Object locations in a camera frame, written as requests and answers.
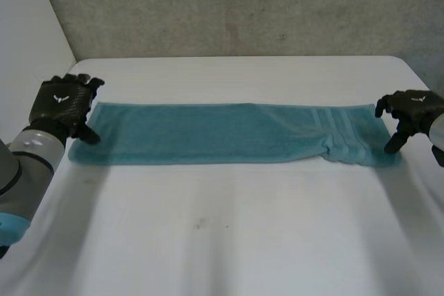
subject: teal towel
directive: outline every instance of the teal towel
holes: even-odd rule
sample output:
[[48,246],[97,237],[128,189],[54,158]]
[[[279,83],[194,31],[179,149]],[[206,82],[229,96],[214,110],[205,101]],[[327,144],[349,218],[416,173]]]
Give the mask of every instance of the teal towel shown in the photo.
[[390,139],[374,105],[125,105],[99,103],[89,126],[102,138],[77,140],[81,164],[276,163],[320,155],[329,161],[392,166]]

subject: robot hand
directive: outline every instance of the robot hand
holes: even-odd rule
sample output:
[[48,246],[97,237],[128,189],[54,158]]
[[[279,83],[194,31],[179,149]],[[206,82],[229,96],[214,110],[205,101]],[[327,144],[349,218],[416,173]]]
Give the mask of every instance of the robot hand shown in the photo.
[[62,142],[67,137],[79,138],[94,144],[100,137],[86,126],[86,115],[91,110],[101,79],[87,74],[66,74],[44,81],[35,99],[26,129],[43,130],[54,134]]
[[[384,149],[386,153],[394,154],[416,133],[429,136],[432,124],[444,114],[444,99],[431,91],[395,92],[393,95],[385,95],[377,102],[375,116],[381,117],[384,110],[391,113],[394,119],[399,119],[397,132]],[[438,162],[444,163],[444,152],[436,146],[432,150]]]

